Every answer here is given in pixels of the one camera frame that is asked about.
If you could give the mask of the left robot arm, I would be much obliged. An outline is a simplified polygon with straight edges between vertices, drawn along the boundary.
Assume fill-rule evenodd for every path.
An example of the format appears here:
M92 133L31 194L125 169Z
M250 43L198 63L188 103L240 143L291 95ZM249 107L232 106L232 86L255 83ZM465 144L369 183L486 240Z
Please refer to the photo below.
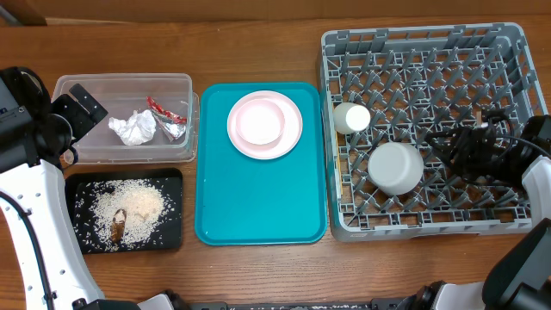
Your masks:
M140 303L105 298L84 261L65 199L60 156L106 115L83 86L53 100L30 69L1 71L1 211L29 309L178 309L164 291Z

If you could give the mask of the cream paper cup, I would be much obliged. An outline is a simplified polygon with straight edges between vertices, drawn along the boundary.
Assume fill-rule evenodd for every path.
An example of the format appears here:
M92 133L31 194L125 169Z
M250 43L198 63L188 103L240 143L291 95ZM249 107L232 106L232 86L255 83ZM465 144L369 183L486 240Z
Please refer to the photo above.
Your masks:
M335 129L341 134L361 132L371 121L371 114L361 104L342 102L333 109Z

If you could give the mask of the grey bowl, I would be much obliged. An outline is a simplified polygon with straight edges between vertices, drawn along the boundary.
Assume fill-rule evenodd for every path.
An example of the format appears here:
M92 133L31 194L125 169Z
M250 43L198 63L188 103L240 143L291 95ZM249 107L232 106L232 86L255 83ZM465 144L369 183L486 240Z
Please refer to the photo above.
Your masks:
M368 160L368 176L386 195L403 195L420 182L424 161L420 152L409 144L388 142L378 146Z

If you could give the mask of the large pink plate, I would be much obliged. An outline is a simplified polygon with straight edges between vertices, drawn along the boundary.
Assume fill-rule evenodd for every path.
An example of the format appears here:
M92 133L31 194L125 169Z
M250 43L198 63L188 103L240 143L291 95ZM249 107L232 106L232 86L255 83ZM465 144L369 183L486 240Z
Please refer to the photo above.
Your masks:
M245 142L238 136L235 115L239 103L247 99L269 99L277 103L282 109L285 116L285 125L282 136L275 142L264 146L256 146ZM233 146L245 156L259 160L279 158L290 152L300 140L302 128L302 115L297 105L287 96L272 90L254 91L241 97L233 105L227 118L227 133Z

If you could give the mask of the red foil wrapper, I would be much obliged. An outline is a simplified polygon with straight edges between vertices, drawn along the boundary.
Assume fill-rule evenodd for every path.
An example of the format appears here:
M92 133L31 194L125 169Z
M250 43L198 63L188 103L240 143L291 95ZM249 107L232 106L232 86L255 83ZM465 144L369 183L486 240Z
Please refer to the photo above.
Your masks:
M146 98L147 106L169 141L181 138L186 132L187 118L159 105L152 97Z

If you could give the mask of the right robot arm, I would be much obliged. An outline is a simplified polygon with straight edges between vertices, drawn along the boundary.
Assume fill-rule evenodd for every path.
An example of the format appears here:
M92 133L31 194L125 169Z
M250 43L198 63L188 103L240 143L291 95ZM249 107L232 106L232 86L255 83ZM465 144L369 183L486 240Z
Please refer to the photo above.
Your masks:
M399 309L550 309L550 117L530 117L520 135L500 112L477 127L429 133L426 143L465 183L515 187L529 204L532 228L491 269L483 282L423 286Z

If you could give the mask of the white napkin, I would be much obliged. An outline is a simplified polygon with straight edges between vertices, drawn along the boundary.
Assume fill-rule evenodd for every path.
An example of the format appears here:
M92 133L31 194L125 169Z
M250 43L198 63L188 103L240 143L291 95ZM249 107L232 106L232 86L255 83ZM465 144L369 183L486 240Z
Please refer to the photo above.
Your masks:
M156 133L156 120L150 110L133 115L126 121L110 117L108 127L113 130L126 146L138 146L153 139Z

